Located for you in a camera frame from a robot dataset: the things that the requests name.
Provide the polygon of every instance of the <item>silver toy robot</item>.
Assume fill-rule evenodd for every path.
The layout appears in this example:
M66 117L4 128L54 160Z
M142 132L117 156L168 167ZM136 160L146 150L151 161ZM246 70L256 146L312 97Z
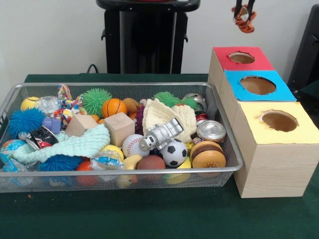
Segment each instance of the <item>silver toy robot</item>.
M140 141L140 148L144 151L153 150L155 147L161 150L183 130L176 118L163 125L155 124L146 130L146 135Z

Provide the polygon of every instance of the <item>metal basket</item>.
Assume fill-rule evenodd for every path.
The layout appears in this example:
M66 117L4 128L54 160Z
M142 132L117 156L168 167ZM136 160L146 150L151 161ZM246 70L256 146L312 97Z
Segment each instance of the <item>metal basket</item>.
M75 97L91 88L107 89L114 98L131 97L137 100L151 98L154 94L168 91L182 98L188 93L205 97L207 115L222 123L227 132L221 146L227 160L225 168L192 168L165 170L109 170L69 172L16 172L0 173L0 192L38 192L107 190L119 188L184 188L221 187L234 171L243 165L241 153L227 120L219 96L208 83L66 83ZM2 118L0 145L11 137L7 125L12 113L20 107L23 99L57 94L58 83L21 84L13 87L0 108ZM132 179L137 182L130 185Z

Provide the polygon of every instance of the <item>wooden block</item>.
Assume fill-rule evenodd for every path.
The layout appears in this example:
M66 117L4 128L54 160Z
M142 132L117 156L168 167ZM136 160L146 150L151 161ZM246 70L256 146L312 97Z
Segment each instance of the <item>wooden block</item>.
M123 112L104 119L104 125L108 128L111 144L122 147L123 141L135 133L135 123Z
M208 82L219 93L224 71L273 71L267 57L259 47L214 47L212 50Z
M72 117L69 125L67 126L65 133L71 136L82 136L83 133L90 129L95 128L98 124L96 121L89 115L75 115Z
M300 197L319 162L319 130L297 102L240 102L233 132L242 198Z
M238 101L296 101L276 71L225 71L220 99L231 127Z

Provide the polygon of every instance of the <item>green spiky ball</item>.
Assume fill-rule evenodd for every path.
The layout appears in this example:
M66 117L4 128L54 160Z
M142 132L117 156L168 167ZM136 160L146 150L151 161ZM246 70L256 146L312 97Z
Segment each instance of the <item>green spiky ball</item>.
M102 106L112 95L103 89L94 88L83 94L83 107L89 115L97 115L103 118Z
M194 98L186 98L182 101L183 104L188 105L193 110L197 109L197 102L194 100Z
M181 103L181 100L170 92L159 92L155 94L153 98L158 99L161 103L168 107L173 107Z

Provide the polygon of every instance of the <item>yellow paper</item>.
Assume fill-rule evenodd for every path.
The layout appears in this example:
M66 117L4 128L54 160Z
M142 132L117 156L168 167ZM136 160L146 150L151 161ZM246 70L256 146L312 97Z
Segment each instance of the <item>yellow paper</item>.
M257 144L319 143L319 130L299 102L240 102ZM265 113L288 114L297 121L289 132L270 128L262 120Z

